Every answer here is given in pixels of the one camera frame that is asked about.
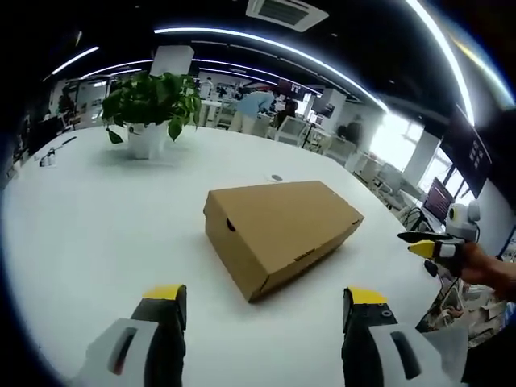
small white object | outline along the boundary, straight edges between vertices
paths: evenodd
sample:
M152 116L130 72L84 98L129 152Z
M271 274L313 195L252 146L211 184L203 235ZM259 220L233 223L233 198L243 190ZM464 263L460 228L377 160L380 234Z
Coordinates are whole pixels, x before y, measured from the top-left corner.
M468 219L470 222L481 220L481 208L476 200L472 200L468 205Z
M162 123L157 126L155 123L151 123L147 127L142 123L131 124L128 135L129 153L135 159L158 158L163 152L167 124Z
M475 241L478 233L476 222L480 218L480 208L476 202L472 202L470 206L453 203L446 215L446 232L457 238Z
M450 258L455 255L456 246L454 244L443 244L439 255L442 258Z

led light strip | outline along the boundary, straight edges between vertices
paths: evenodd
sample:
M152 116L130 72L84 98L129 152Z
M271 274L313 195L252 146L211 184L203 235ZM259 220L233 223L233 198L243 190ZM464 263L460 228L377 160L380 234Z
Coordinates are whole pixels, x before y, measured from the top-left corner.
M373 102L375 102L381 109L383 109L385 112L389 113L389 108L387 107L387 105L385 105L380 99L376 98L374 95L369 93L364 87L362 87L361 85L359 85L358 83L353 81L350 77L345 76L344 74L339 72L337 69L334 69L333 67L322 62L321 60L314 58L313 56L310 56L310 55L304 53L303 51L299 51L296 48L287 46L282 43L275 42L274 40L263 38L258 35L251 35L251 34L246 34L244 32L231 31L231 30L223 30L220 28L179 27L179 28L161 28L158 30L154 30L155 34L172 34L172 33L178 33L178 32L211 32L211 33L215 33L215 34L240 36L242 38L257 40L262 43L266 43L266 44L270 44L275 47L283 48L286 51L297 54L298 56L301 56L307 60L310 60L310 61L314 62L315 64L331 71L337 77L340 77L340 78L344 79L346 82L355 86L358 90L360 90L367 97L369 97Z
M92 47L90 48L89 50L86 50L84 52L81 52L79 55L73 57L72 59L70 59L68 62L64 62L61 66L59 66L57 69L55 69L54 71L52 71L52 75L56 75L58 72L60 72L62 69L64 69L65 67L68 67L69 65L71 65L73 62L75 62L76 60L79 60L81 59L83 56L86 56L86 55L89 55L91 54L92 52L95 52L98 50L98 47Z
M297 82L294 82L294 81L291 81L290 79L288 78L284 78L284 77L280 77L279 75L276 75L276 74L273 74L273 73L268 73L267 71L264 71L264 70L259 70L259 69L254 69L253 67L247 67L247 66L242 66L241 64L236 64L236 63L228 63L228 62L222 62L220 60L208 60L208 59L192 59L193 62L204 62L204 63L216 63L216 64L221 64L221 65L227 65L227 66L233 66L233 67L240 67L242 69L247 69L247 70L251 70L251 71L256 71L257 73L263 73L263 74L267 74L267 75L270 75L271 77L276 77L276 78L280 78L280 79L285 79L286 81L288 82L291 82L291 83L294 83L295 85L299 85L301 86L302 88L304 89L307 89L309 91L311 91L312 93L315 93L317 94L319 97L322 95L321 93L319 93L318 91L314 90L314 89L311 89L310 87L308 86L304 86L302 85L301 83L297 83Z
M104 69L93 71L92 73L88 73L86 75L83 75L81 78L84 79L84 78L87 78L87 77L91 77L92 75L95 75L95 74L98 74L98 73L102 73L102 72L107 71L107 70L116 69L117 67L130 66L130 65L138 65L140 63L148 63L148 62L152 62L152 61L153 61L153 59L145 59L145 60L137 60L135 62L127 62L127 63L116 64L115 66L110 66L110 67L106 67Z
M213 71L215 73L226 73L226 74L231 74L231 75L235 75L237 77L246 77L246 78L251 78L251 79L254 79L254 80L257 80L257 81L260 81L260 82L264 82L264 83L269 83L271 85L275 85L277 86L277 83L274 83L274 82L271 82L271 81L267 81L265 79L261 79L261 78L257 78L257 77L251 77L250 75L246 75L246 74L240 74L240 73L233 73L232 71L226 71L226 70L217 70L217 69L208 69L206 67L200 67L199 70L203 70L203 71Z
M129 69L129 70L118 71L117 73L110 74L110 77L114 77L115 75L119 75L119 74L133 73L134 71L141 71L141 69Z
M464 80L464 76L460 71L459 62L453 55L452 48L446 41L444 34L441 32L433 18L430 14L425 10L425 8L418 3L417 0L405 0L406 3L412 8L412 10L419 16L419 18L425 23L427 28L430 30L430 33L434 36L437 44L443 50L443 54L446 57L448 63L451 66L451 70L453 75L459 85L460 95L462 96L462 101L464 104L464 109L466 110L466 116L468 117L469 123L475 126L475 117L473 115L473 106L471 103L471 98L469 97L468 87L466 86L466 81Z

brown cardboard box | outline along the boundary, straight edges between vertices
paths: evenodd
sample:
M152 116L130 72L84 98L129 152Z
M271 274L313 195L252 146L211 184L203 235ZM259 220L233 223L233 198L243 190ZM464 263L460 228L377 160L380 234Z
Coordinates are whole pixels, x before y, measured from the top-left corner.
M364 217L320 181L210 191L206 234L253 301L335 250Z

white flower pot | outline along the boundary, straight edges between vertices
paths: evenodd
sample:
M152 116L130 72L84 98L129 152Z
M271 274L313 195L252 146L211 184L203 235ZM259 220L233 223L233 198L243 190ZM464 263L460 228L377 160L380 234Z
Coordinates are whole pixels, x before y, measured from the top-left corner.
M167 123L151 123L145 127L142 123L129 124L129 153L135 159L156 159L163 152L167 138Z

computer monitor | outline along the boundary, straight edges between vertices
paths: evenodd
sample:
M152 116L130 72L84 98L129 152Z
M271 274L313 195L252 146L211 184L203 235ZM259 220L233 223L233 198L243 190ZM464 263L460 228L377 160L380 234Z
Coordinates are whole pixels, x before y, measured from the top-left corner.
M454 202L453 195L448 192L443 183L436 177L428 191L423 208L434 215L441 223L446 220L450 205Z

